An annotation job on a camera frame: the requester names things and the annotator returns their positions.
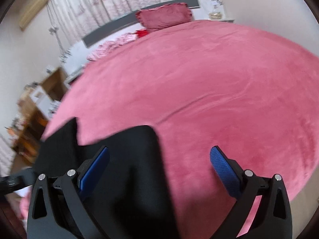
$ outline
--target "nightstand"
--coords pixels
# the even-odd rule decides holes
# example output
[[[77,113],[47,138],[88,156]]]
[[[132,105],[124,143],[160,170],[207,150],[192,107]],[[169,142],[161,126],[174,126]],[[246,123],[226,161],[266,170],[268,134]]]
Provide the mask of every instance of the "nightstand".
[[[225,22],[225,23],[233,23],[235,21],[235,19],[231,19],[231,18],[224,18],[224,19],[218,19],[218,20],[211,20],[210,21],[215,21],[215,22]]]

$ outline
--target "air conditioner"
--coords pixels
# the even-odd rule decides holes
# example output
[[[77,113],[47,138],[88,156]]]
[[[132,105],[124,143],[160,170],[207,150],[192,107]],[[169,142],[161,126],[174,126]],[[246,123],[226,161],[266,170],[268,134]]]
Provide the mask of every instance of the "air conditioner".
[[[23,31],[32,19],[43,9],[49,0],[33,0],[30,2],[20,17],[19,26]]]

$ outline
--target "blue gripper pad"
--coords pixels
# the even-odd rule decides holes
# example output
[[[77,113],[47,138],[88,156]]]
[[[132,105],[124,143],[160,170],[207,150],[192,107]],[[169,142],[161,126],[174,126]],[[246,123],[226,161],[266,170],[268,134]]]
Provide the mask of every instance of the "blue gripper pad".
[[[93,163],[91,163],[89,169],[79,181],[79,196],[82,201],[91,195],[105,168],[110,162],[108,148],[104,147],[100,154],[93,160]]]
[[[210,160],[229,196],[238,200],[241,196],[240,180],[216,147],[211,149]]]

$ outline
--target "red cloth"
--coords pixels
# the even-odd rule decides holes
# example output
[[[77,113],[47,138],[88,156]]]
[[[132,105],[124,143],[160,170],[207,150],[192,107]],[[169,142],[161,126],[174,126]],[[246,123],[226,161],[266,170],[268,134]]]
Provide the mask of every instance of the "red cloth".
[[[149,32],[187,23],[192,20],[192,11],[187,4],[165,4],[153,9],[139,10],[136,18]]]
[[[147,29],[140,29],[140,30],[137,30],[134,34],[136,34],[138,38],[140,38],[140,37],[146,36],[147,34],[149,34],[149,32]]]
[[[280,173],[290,200],[310,178],[319,162],[319,58],[269,32],[194,21],[92,62],[45,136],[74,116],[80,145],[152,126],[181,236],[207,239],[235,202],[212,171],[212,146],[259,176]]]

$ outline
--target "black cloth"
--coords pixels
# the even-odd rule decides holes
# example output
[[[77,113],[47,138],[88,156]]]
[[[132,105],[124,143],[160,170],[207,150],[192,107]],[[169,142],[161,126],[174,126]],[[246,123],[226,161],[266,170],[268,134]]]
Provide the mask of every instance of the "black cloth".
[[[153,129],[133,127],[81,147],[77,145],[74,128],[75,119],[42,144],[34,169],[50,177],[60,176],[69,169],[77,169],[101,146],[106,146],[110,163],[84,205],[108,236],[111,239],[180,238]]]

